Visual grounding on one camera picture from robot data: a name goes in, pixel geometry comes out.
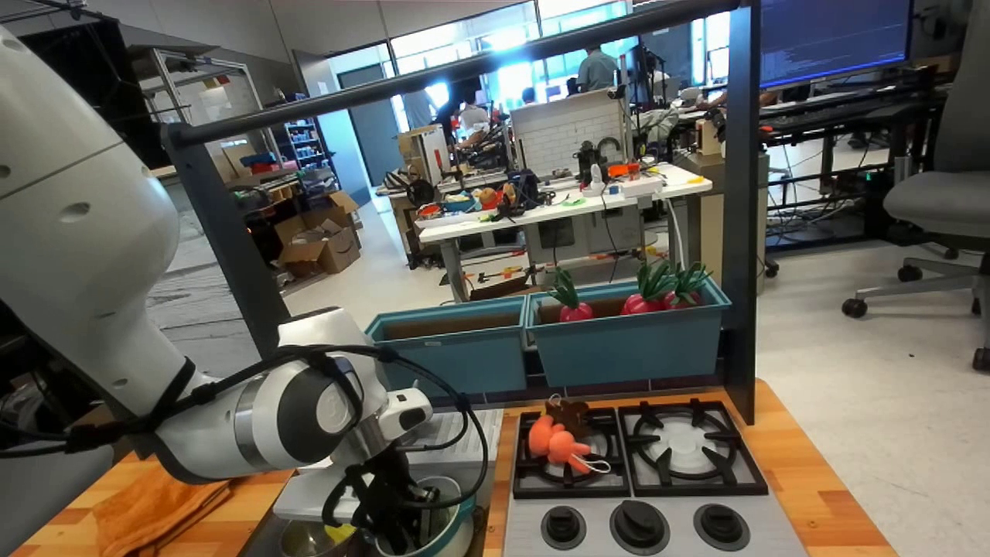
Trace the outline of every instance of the black frame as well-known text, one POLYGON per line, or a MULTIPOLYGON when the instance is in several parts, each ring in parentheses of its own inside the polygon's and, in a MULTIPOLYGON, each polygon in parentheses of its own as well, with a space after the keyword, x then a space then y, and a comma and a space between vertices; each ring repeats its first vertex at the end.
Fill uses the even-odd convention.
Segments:
POLYGON ((606 45, 619 36, 637 36, 645 31, 685 25, 693 20, 705 20, 713 14, 731 16, 731 86, 728 86, 728 183, 724 203, 728 224, 724 224, 724 290, 731 294, 734 307, 724 320, 728 343, 724 343, 724 373, 720 381, 734 395, 739 414, 752 423, 755 419, 755 274, 758 274, 758 252, 755 252, 755 212, 758 212, 758 54, 762 54, 762 8, 758 0, 679 0, 662 8, 645 8, 626 20, 613 20, 602 25, 577 27, 568 33, 553 33, 531 40, 511 54, 488 54, 461 58, 452 65, 440 65, 430 73, 416 73, 403 77, 391 77, 369 86, 341 89, 332 97, 317 97, 304 101, 275 106, 270 112, 255 112, 229 122, 213 122, 203 128, 168 128, 164 143, 171 158, 175 160, 178 180, 190 189, 190 203, 194 206, 203 233, 217 252, 217 259, 226 274, 226 281, 242 307, 242 316, 250 327, 250 337, 260 355, 271 355, 279 346, 279 321, 287 320, 282 305, 275 276, 267 270, 264 257, 250 245, 245 224, 239 219, 231 199, 222 191, 222 180, 217 176, 203 143, 249 133, 258 128, 271 128, 293 119, 313 119, 322 112, 349 108, 371 100, 388 100, 397 94, 424 89, 448 74, 486 74, 503 63, 527 63, 527 58, 549 58, 568 49, 582 49, 592 45, 606 45))

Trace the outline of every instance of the white table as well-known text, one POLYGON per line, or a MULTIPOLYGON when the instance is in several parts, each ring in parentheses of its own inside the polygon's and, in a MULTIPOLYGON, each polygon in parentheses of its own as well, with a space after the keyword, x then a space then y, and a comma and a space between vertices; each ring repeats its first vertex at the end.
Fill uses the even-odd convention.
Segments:
POLYGON ((441 263, 448 274, 456 305, 467 300, 459 240, 486 235, 497 229, 527 229, 527 240, 535 240, 539 224, 635 207, 639 206, 639 199, 650 199, 650 203, 673 206, 680 219, 680 245, 691 245, 691 240, 685 235, 693 235, 697 224, 691 224, 691 212, 680 212, 679 203, 713 191, 713 180, 698 173, 686 173, 685 169, 673 169, 673 165, 659 165, 659 176, 639 176, 627 183, 589 185, 589 189, 577 189, 577 183, 564 180, 564 183, 551 183, 549 191, 556 191, 553 206, 541 206, 513 219, 488 219, 493 213, 448 213, 440 219, 418 219, 421 245, 441 249, 441 263))

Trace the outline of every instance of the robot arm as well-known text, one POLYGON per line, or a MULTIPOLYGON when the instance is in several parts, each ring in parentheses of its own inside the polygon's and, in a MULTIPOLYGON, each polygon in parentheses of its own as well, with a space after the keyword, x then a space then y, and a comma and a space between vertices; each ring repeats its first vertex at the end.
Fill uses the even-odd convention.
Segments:
MULTIPOLYGON (((190 482, 334 457, 348 472, 391 461, 430 419, 421 391, 388 391, 371 352, 287 350, 217 381, 194 373, 150 321, 146 294, 175 252, 175 212, 120 136, 24 45, 0 27, 0 305, 143 431, 190 482)), ((349 343, 343 313, 282 327, 282 343, 349 343)), ((355 505, 341 493, 329 515, 355 505)))

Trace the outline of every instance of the green object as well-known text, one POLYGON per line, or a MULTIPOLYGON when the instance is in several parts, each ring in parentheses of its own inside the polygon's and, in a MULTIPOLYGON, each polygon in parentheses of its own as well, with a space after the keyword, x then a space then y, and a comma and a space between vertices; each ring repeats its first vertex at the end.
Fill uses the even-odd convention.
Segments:
MULTIPOLYGON (((374 346, 393 346, 405 358, 436 373, 465 395, 503 395, 527 391, 524 368, 524 297, 474 300, 410 313, 382 313, 369 325, 374 346)), ((409 387, 409 366, 384 362, 391 387, 409 387)), ((421 381, 428 395, 448 395, 421 381)))
POLYGON ((698 307, 648 316, 619 316, 637 281, 577 288, 593 307, 592 321, 556 321, 560 305, 549 294, 529 297, 524 309, 527 337, 535 343, 551 391, 613 387, 630 381, 670 381, 716 376, 720 316, 728 294, 698 280, 698 307))

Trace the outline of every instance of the wooden table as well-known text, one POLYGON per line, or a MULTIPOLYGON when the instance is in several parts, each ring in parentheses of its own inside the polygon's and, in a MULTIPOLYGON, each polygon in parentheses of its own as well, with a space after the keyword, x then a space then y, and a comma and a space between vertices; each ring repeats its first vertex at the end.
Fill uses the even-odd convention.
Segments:
MULTIPOLYGON (((731 407, 724 391, 650 395, 650 404, 686 404, 693 395, 720 399, 731 407)), ((521 431, 521 412, 527 410, 531 412, 539 407, 521 407, 513 412, 503 412, 502 419, 497 466, 495 466, 495 486, 493 486, 486 551, 484 551, 486 557, 503 554, 502 546, 503 546, 507 505, 513 494, 518 431, 521 431)), ((768 385, 758 381, 758 391, 755 391, 755 423, 744 427, 739 414, 734 419, 745 437, 752 457, 763 472, 773 494, 781 500, 783 510, 789 515, 812 557, 895 554, 895 547, 872 526, 872 520, 864 515, 857 500, 831 474, 830 461, 812 445, 808 434, 783 410, 783 404, 768 385)))
MULTIPOLYGON (((156 457, 140 461, 128 455, 106 477, 99 477, 80 500, 74 500, 53 523, 33 533, 14 557, 91 557, 96 547, 96 518, 93 507, 140 481, 143 474, 160 467, 156 457)), ((186 531, 164 557, 231 557, 242 554, 250 542, 255 531, 264 523, 270 507, 275 505, 282 486, 287 482, 287 472, 260 474, 231 486, 231 500, 222 502, 200 523, 186 531)))
MULTIPOLYGON (((720 399, 731 407, 724 391, 702 391, 702 394, 670 394, 670 395, 650 395, 653 404, 685 404, 685 399, 720 399)), ((783 510, 794 523, 808 554, 814 557, 848 557, 848 554, 895 554, 885 536, 872 526, 864 515, 857 500, 848 486, 831 474, 825 457, 812 445, 808 434, 799 421, 783 410, 768 385, 755 391, 755 423, 735 427, 745 437, 752 457, 762 466, 771 488, 777 493, 783 510)), ((488 523, 484 539, 484 554, 502 557, 503 546, 503 520, 511 505, 511 481, 513 481, 513 457, 518 441, 513 431, 521 427, 521 412, 539 410, 513 407, 503 412, 502 437, 497 437, 497 461, 495 461, 495 488, 488 505, 488 523)), ((93 488, 88 488, 76 502, 72 502, 53 523, 46 523, 20 557, 36 554, 96 554, 96 523, 93 507, 133 482, 157 461, 137 461, 133 455, 124 457, 111 474, 106 474, 93 488)), ((255 531, 270 515, 275 494, 287 482, 287 474, 264 474, 242 482, 220 510, 208 520, 192 526, 175 546, 164 554, 239 554, 255 531)))

